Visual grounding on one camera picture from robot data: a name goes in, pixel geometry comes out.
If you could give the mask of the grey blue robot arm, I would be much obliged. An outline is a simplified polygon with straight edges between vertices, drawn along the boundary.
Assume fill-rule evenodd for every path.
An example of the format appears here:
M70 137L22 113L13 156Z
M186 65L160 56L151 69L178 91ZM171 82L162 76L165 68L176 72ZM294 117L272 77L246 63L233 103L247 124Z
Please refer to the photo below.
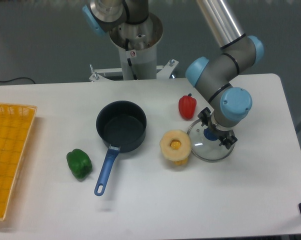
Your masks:
M245 34L225 0L197 2L219 48L214 60L196 59L186 70L190 84L211 109L199 119L207 126L206 137L219 140L227 149L237 141L232 129L252 107L246 90L235 88L231 80L258 63L264 46L255 36ZM83 15L97 35L108 34L120 54L125 80L154 79L157 75L156 46L163 35L159 18L149 11L146 0L92 0L82 7Z

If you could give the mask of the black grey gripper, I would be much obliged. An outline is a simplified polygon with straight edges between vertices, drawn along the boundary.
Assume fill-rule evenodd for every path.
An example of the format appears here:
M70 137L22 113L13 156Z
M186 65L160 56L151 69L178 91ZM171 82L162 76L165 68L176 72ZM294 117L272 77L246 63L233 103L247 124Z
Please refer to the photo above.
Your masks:
M238 141L235 134L231 132L232 128L220 125L208 107L200 111L197 117L201 121L201 126L207 126L207 139L219 139L219 146L224 146L226 149L230 149Z

